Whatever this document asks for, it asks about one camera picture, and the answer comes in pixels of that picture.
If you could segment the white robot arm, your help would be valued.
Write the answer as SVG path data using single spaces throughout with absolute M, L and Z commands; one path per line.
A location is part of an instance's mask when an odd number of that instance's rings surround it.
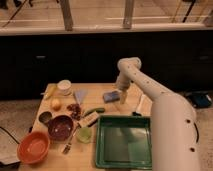
M 152 101 L 152 171 L 201 171 L 196 131 L 196 112 L 180 94 L 140 71 L 138 57 L 123 58 L 116 87 L 126 93 L 134 82 Z

